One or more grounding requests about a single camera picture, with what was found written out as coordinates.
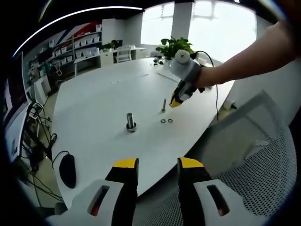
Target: ceiling light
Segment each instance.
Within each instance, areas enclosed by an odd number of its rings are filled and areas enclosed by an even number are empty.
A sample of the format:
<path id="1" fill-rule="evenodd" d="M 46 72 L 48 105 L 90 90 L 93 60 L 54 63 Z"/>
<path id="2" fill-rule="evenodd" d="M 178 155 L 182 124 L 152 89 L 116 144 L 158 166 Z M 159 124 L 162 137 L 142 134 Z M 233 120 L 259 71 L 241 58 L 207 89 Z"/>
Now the ceiling light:
<path id="1" fill-rule="evenodd" d="M 41 27 L 40 29 L 38 29 L 35 33 L 33 33 L 28 39 L 25 40 L 25 42 L 23 42 L 21 44 L 21 46 L 19 46 L 19 48 L 15 51 L 15 53 L 13 54 L 13 57 L 16 55 L 16 53 L 20 50 L 20 48 L 22 48 L 23 45 L 25 45 L 25 43 L 27 43 L 33 36 L 35 36 L 37 33 L 39 33 L 40 31 L 44 30 L 45 28 L 47 28 L 48 26 L 54 24 L 57 21 L 60 21 L 62 19 L 65 19 L 69 16 L 78 14 L 78 13 L 83 13 L 83 12 L 88 12 L 88 11 L 92 11 L 92 10 L 98 10 L 98 9 L 111 9 L 111 8 L 125 8 L 125 9 L 136 9 L 136 10 L 142 10 L 142 8 L 138 8 L 138 7 L 129 7 L 129 6 L 105 6 L 105 7 L 96 7 L 96 8 L 88 8 L 88 9 L 84 9 L 78 12 L 74 12 L 74 13 L 70 13 L 68 15 L 65 15 L 63 17 L 60 17 L 52 22 L 50 22 L 49 24 Z"/>

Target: human arm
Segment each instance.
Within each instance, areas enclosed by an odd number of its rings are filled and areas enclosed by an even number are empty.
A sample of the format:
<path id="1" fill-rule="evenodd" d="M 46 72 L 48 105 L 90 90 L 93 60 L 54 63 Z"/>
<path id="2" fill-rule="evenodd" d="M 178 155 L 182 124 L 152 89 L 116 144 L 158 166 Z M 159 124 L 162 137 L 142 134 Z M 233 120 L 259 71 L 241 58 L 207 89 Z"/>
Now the human arm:
<path id="1" fill-rule="evenodd" d="M 294 41 L 282 22 L 268 27 L 251 46 L 224 64 L 202 68 L 196 86 L 206 87 L 277 70 L 296 58 Z"/>

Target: green plant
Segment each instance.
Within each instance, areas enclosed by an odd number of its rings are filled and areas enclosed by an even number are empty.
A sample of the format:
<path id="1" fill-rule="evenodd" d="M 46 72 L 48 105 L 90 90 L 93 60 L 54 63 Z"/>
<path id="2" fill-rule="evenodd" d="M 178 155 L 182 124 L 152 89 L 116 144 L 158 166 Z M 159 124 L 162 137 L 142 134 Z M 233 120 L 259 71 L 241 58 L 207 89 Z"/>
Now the green plant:
<path id="1" fill-rule="evenodd" d="M 157 47 L 156 50 L 162 53 L 166 60 L 172 60 L 179 49 L 183 49 L 192 53 L 191 43 L 188 39 L 181 37 L 180 39 L 175 39 L 171 37 L 170 39 L 162 39 L 162 46 Z"/>
<path id="2" fill-rule="evenodd" d="M 111 49 L 114 48 L 114 43 L 113 42 L 109 42 L 107 44 L 104 44 L 100 47 L 100 49 L 105 50 L 105 49 Z"/>

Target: yellow part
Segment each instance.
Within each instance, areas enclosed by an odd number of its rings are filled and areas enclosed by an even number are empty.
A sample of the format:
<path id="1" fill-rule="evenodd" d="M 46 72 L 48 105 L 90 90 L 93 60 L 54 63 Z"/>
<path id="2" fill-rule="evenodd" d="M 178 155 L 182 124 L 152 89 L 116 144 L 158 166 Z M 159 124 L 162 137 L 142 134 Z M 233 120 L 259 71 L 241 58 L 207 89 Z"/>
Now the yellow part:
<path id="1" fill-rule="evenodd" d="M 180 157 L 183 168 L 204 167 L 204 165 L 195 159 Z"/>
<path id="2" fill-rule="evenodd" d="M 179 102 L 176 102 L 175 99 L 173 99 L 173 101 L 172 101 L 171 104 L 170 104 L 171 108 L 178 107 L 178 106 L 180 106 L 180 105 L 181 105 L 181 104 L 180 104 Z"/>
<path id="3" fill-rule="evenodd" d="M 131 158 L 131 159 L 123 159 L 120 161 L 116 161 L 113 165 L 113 167 L 120 167 L 120 168 L 134 168 L 135 162 L 137 158 Z"/>

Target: shelf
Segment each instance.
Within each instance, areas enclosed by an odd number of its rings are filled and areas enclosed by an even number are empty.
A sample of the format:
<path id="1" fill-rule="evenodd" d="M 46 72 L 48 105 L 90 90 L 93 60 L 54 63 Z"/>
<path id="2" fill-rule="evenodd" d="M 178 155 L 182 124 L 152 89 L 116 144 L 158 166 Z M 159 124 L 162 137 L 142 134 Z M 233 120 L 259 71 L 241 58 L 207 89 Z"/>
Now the shelf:
<path id="1" fill-rule="evenodd" d="M 85 36 L 92 35 L 92 34 L 98 34 L 98 33 L 101 33 L 101 32 L 92 32 L 92 33 L 89 33 L 89 34 L 81 34 L 81 35 L 79 35 L 79 36 L 74 37 L 74 39 L 81 38 L 81 37 L 85 37 Z M 63 42 L 61 42 L 60 44 L 56 44 L 56 45 L 53 46 L 52 48 L 56 48 L 56 47 L 58 47 L 58 46 L 60 46 L 60 45 L 65 44 L 66 42 L 69 42 L 69 41 L 72 41 L 72 38 L 69 38 L 68 40 L 63 41 Z"/>
<path id="2" fill-rule="evenodd" d="M 69 64 L 69 63 L 72 63 L 72 62 L 74 62 L 74 60 L 69 61 L 69 62 L 67 62 L 67 63 L 65 63 L 65 64 L 63 64 L 63 65 L 60 65 L 60 67 L 61 67 L 61 66 L 65 66 L 65 65 L 67 65 L 67 64 Z"/>
<path id="3" fill-rule="evenodd" d="M 78 50 L 78 49 L 81 49 L 81 48 L 85 48 L 87 46 L 91 46 L 91 45 L 94 45 L 94 44 L 98 44 L 98 43 L 101 43 L 102 41 L 98 41 L 98 42 L 92 42 L 91 44 L 87 44 L 85 46 L 80 46 L 78 48 L 74 48 L 74 50 Z"/>
<path id="4" fill-rule="evenodd" d="M 70 49 L 70 50 L 68 50 L 68 51 L 66 51 L 66 52 L 64 52 L 64 53 L 61 53 L 61 54 L 58 55 L 58 56 L 55 56 L 54 58 L 50 59 L 50 61 L 51 61 L 51 60 L 54 60 L 54 59 L 56 59 L 56 58 L 62 57 L 62 55 L 66 54 L 66 53 L 70 53 L 70 52 L 72 52 L 72 49 Z"/>
<path id="5" fill-rule="evenodd" d="M 92 34 L 98 34 L 98 33 L 101 33 L 101 32 L 91 32 L 89 34 L 81 34 L 79 36 L 74 36 L 74 39 L 85 37 L 85 36 L 92 35 Z"/>
<path id="6" fill-rule="evenodd" d="M 66 42 L 69 42 L 69 41 L 72 42 L 72 39 L 68 39 L 68 40 L 66 40 L 66 41 L 62 41 L 60 44 L 56 44 L 56 45 L 53 46 L 52 48 L 58 47 L 58 46 L 60 46 L 60 45 L 63 45 L 63 44 L 65 44 Z"/>

